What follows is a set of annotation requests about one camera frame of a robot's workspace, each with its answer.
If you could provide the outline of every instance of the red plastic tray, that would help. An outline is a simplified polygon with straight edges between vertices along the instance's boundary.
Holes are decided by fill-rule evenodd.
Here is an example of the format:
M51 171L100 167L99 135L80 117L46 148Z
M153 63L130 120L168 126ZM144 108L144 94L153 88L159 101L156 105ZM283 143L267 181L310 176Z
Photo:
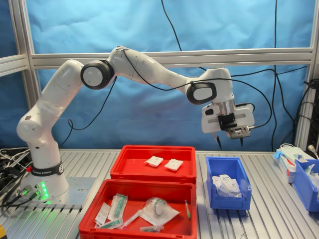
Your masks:
M128 202L123 214L124 221L139 209L142 209L147 199L152 197L166 200L172 208L180 213L166 223L164 230L160 233L141 232L140 227L152 225L140 217L128 225L127 231L94 228L94 219L103 202L111 205L112 198L116 193L128 196ZM189 204L188 208L191 213L191 220L187 217L185 200ZM79 233L81 239L196 239L195 185L190 183L105 180L79 225Z
M160 157L164 160L158 167L151 167L145 161L152 156ZM177 171L164 167L172 158L184 162ZM196 184L195 148L126 145L122 148L110 174L112 179Z

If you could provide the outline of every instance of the workbench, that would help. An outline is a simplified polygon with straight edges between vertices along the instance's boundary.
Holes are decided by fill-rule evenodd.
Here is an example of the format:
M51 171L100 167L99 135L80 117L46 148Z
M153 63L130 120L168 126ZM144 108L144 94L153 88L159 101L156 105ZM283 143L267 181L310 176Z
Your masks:
M96 177L82 209L46 205L8 208L0 212L9 239L79 238L78 225L119 150L61 150L65 174ZM206 187L206 156L240 157L252 187L250 210L241 216L234 210L209 206ZM319 239L319 213L308 213L292 185L285 182L269 152L197 151L197 238L198 239Z

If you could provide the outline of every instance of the blue plastic bin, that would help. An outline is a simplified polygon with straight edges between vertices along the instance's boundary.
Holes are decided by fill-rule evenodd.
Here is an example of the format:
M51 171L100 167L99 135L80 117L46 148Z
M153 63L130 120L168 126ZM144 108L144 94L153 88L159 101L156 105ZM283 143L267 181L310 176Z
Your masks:
M251 186L244 167L239 158L233 157L206 157L207 162L207 190L212 209L249 210ZM242 198L225 198L217 194L212 176L227 174L236 179L242 193Z
M308 163L296 163L294 187L308 212L319 212L318 190L305 173L305 169L314 164L313 172L319 173L319 160L308 159Z

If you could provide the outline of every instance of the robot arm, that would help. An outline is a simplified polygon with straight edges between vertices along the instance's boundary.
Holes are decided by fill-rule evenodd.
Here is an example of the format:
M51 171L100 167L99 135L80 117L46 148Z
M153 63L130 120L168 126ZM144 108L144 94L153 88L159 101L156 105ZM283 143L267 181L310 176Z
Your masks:
M55 72L34 107L17 126L17 134L29 146L33 161L31 174L22 180L21 188L45 184L45 191L38 188L40 195L35 201L55 198L68 188L59 148L51 134L53 125L83 85L101 89L111 84L116 76L143 84L162 83L172 88L183 85L177 89L191 103L211 102L202 109L204 133L224 130L231 138L242 138L249 136L248 127L254 124L251 105L236 107L232 82L227 80L230 74L225 68L208 69L198 78L185 77L166 69L149 56L123 46L115 48L108 60L86 65L68 60Z

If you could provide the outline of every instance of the robot logo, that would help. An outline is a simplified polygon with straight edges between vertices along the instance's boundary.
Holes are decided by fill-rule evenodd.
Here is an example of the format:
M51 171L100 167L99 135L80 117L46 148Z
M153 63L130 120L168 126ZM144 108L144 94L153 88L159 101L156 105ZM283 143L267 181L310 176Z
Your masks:
M63 173L63 165L60 165L60 167L59 167L59 172L60 172L60 173Z

